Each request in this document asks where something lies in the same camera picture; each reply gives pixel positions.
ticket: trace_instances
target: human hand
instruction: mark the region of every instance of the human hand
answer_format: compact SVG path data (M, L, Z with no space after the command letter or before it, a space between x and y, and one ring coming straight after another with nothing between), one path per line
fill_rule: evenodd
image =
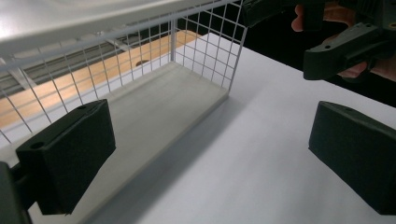
M298 5L295 8L297 18L291 23L291 28L295 32L301 32L303 30L304 20L304 8L302 5ZM345 23L348 27L354 24L355 11L349 8L340 7L336 2L330 2L326 4L323 14L324 21L336 21ZM331 36L324 40L328 42L334 39L335 36ZM359 63L347 70L339 73L341 77L358 77L359 74L364 71L367 67L367 63ZM392 58L386 60L377 60L375 67L371 70L372 73L377 74L381 77L388 78L392 81L396 81L396 54Z

